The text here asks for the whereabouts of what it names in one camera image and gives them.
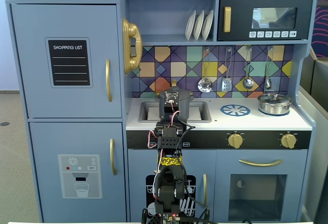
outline microwave window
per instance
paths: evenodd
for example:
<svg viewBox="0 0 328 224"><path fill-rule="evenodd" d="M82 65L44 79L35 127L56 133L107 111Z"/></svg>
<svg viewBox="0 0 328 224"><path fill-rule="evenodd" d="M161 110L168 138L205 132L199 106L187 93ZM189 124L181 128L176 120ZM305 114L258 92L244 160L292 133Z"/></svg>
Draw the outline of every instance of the microwave window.
<svg viewBox="0 0 328 224"><path fill-rule="evenodd" d="M296 8L254 8L252 28L294 28Z"/></svg>

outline yellow label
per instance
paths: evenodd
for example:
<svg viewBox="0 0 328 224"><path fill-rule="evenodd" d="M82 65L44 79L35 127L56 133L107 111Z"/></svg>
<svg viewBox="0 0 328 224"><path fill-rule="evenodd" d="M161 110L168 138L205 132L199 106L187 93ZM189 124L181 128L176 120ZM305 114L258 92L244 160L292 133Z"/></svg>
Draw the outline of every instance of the yellow label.
<svg viewBox="0 0 328 224"><path fill-rule="evenodd" d="M177 158L170 158L170 157L163 157L162 161L160 162L162 165L180 165L179 161Z"/></svg>

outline cup icon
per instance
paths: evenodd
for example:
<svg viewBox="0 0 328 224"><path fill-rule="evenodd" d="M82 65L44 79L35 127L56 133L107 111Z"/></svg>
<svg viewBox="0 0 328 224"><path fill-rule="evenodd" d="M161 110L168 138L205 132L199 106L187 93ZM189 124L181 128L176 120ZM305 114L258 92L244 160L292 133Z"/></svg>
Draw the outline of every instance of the cup icon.
<svg viewBox="0 0 328 224"><path fill-rule="evenodd" d="M88 183L75 183L75 190L77 197L88 197L89 184Z"/></svg>

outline colorful tile backsplash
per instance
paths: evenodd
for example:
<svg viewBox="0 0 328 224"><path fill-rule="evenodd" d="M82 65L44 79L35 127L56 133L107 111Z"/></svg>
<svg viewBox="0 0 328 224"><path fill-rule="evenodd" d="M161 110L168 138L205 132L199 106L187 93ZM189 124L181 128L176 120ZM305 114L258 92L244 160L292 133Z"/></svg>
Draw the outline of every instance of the colorful tile backsplash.
<svg viewBox="0 0 328 224"><path fill-rule="evenodd" d="M232 79L232 91L222 92L222 79L226 77L227 67L225 46L209 46L205 52L203 46L155 46L144 47L139 68L132 73L132 92L134 97L155 97L155 93L170 88L173 79L177 86L193 91L195 97L258 97L264 91L265 61L267 46L252 46L250 77L254 81L252 89L243 85L246 75L246 46L232 46L232 62L229 77ZM272 89L287 94L292 68L293 45L274 46L269 53ZM230 64L230 53L227 54ZM213 83L213 91L201 93L197 84L205 76Z"/></svg>

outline hanging utensil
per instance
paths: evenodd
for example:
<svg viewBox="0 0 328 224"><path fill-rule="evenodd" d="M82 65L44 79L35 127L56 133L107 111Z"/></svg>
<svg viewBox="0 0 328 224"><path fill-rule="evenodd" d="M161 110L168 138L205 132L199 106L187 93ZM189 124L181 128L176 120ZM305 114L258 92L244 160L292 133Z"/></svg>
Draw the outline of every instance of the hanging utensil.
<svg viewBox="0 0 328 224"><path fill-rule="evenodd" d="M230 52L230 64L229 64L229 67L227 66L227 54L228 54L228 52ZM232 48L230 46L229 47L226 47L226 49L225 49L225 58L226 59L225 59L224 65L227 68L227 75L222 80L222 92L230 92L231 89L232 89L231 78L229 78L229 69L230 69L230 66L231 66L231 59L232 59Z"/></svg>
<svg viewBox="0 0 328 224"><path fill-rule="evenodd" d="M251 67L251 62L252 62L252 47L247 46L247 54L246 54L246 78L242 82L242 85L246 89L251 89L254 86L254 81L250 78L250 67ZM247 64L247 57L248 57L248 52L250 52L250 63Z"/></svg>
<svg viewBox="0 0 328 224"><path fill-rule="evenodd" d="M271 61L268 64L269 51L272 51L272 56L271 56ZM268 52L266 54L266 58L267 58L265 60L265 72L266 72L266 75L265 75L264 86L265 86L266 89L271 89L272 83L271 83L271 80L270 80L270 77L271 76L269 77L269 74L270 74L270 67L272 65L272 59L273 59L273 46L268 46Z"/></svg>
<svg viewBox="0 0 328 224"><path fill-rule="evenodd" d="M205 52L209 52L210 49L209 48L205 48L204 49ZM207 54L206 56L207 58L207 65L205 67L204 65L204 61L203 61L203 66L205 68L205 78L201 79L199 82L198 82L198 89L201 91L201 92L204 92L204 93L208 93L212 90L212 82L207 79L207 68L209 67L210 65L210 62L209 62L209 55Z"/></svg>

